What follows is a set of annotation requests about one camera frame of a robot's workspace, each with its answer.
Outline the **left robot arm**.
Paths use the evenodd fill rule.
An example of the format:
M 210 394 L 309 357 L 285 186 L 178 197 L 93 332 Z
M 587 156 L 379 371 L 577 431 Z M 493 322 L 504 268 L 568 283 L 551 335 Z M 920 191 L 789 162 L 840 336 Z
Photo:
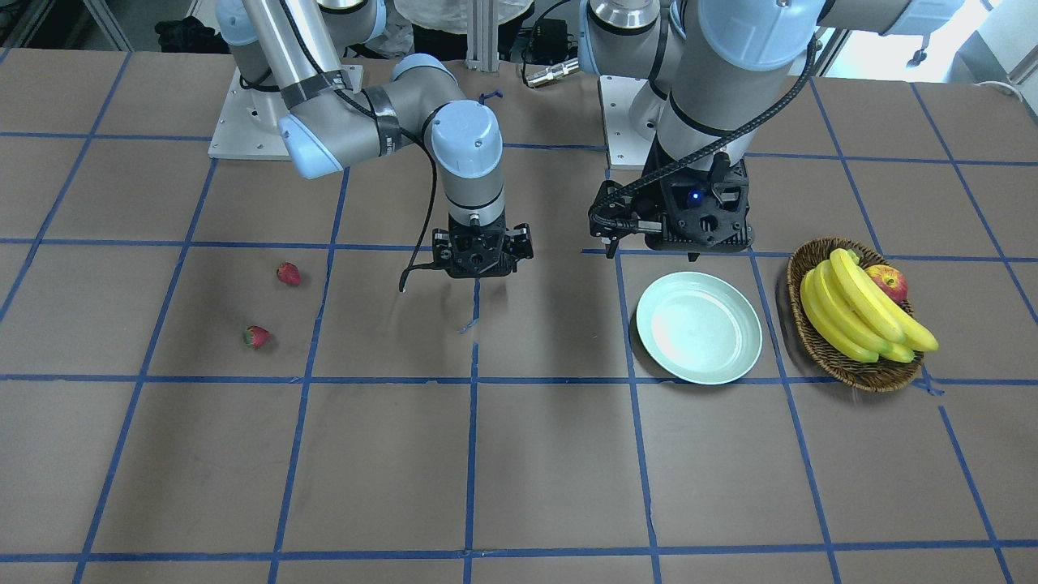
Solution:
M 656 251 L 735 254 L 753 243 L 744 155 L 815 69 L 821 27 L 927 36 L 959 1 L 582 1 L 579 67 L 645 79 L 651 147 L 641 177 L 605 180 L 590 235 L 613 258 L 641 234 Z

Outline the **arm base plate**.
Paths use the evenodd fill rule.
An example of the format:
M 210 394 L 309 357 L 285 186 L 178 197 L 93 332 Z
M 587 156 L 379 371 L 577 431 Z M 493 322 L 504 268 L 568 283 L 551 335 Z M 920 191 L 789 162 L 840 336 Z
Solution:
M 609 167 L 641 170 L 656 134 L 664 100 L 639 78 L 599 78 Z
M 292 162 L 301 176 L 316 178 L 351 165 L 345 134 L 370 122 L 357 110 L 352 67 L 302 73 L 250 57 L 238 64 L 210 156 Z

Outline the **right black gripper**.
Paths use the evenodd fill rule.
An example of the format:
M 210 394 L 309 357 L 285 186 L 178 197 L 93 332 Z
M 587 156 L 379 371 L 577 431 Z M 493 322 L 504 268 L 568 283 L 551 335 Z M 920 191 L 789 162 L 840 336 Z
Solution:
M 527 223 L 509 229 L 500 217 L 489 225 L 463 225 L 448 219 L 446 230 L 431 237 L 431 268 L 452 278 L 506 277 L 520 261 L 534 258 L 532 235 Z

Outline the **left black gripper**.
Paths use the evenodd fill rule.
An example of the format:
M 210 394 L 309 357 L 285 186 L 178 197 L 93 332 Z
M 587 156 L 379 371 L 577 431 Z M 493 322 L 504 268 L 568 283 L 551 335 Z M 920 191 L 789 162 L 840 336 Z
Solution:
M 744 161 L 715 154 L 708 170 L 683 169 L 614 197 L 619 182 L 602 182 L 590 214 L 590 237 L 603 238 L 613 256 L 620 238 L 641 234 L 656 251 L 737 254 L 753 243 L 749 176 Z

